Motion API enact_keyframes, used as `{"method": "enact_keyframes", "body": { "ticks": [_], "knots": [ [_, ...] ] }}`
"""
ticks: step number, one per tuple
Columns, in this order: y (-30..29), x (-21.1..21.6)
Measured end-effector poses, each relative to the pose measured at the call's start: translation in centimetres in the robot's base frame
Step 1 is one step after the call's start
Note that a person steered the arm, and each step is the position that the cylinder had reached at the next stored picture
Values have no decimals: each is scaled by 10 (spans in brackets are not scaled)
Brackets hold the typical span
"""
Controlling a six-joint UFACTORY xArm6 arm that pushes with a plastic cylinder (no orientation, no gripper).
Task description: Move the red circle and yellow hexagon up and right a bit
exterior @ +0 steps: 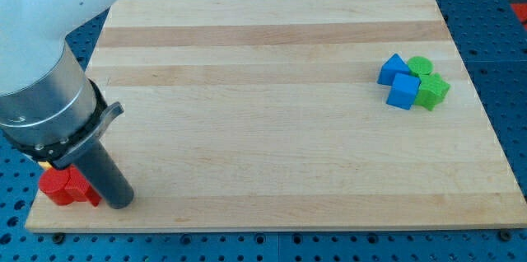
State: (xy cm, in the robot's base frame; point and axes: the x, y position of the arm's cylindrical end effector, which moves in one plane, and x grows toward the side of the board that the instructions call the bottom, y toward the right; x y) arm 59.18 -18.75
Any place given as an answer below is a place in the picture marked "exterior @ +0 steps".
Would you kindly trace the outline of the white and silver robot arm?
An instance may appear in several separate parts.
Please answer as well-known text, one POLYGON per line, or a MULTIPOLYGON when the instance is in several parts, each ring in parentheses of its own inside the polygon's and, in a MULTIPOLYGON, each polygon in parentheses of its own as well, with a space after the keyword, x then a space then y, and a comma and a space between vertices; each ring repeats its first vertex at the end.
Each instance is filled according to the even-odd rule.
POLYGON ((1 0, 1 130, 36 161, 75 166, 114 209, 132 186, 101 136, 124 111, 108 104, 66 38, 117 0, 1 0))

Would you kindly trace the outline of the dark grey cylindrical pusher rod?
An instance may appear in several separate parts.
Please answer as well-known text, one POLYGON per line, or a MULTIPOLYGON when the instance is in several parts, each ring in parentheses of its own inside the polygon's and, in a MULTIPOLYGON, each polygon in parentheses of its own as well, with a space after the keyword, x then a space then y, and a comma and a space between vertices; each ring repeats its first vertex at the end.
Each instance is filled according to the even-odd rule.
POLYGON ((100 141, 96 141, 73 165, 113 209, 132 203, 134 191, 100 141))

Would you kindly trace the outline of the black flange with grey bracket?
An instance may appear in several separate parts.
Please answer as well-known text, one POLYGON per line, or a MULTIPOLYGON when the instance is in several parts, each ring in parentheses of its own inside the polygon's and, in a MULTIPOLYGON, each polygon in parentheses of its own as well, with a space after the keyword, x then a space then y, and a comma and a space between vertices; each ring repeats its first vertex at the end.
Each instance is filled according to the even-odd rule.
POLYGON ((94 148, 112 121, 124 112, 118 102, 107 104, 94 82, 84 87, 91 89, 96 101, 86 120, 79 122, 70 116, 74 105, 69 105, 56 118, 37 124, 4 125, 3 136, 35 161, 46 161, 57 170, 68 168, 94 148))

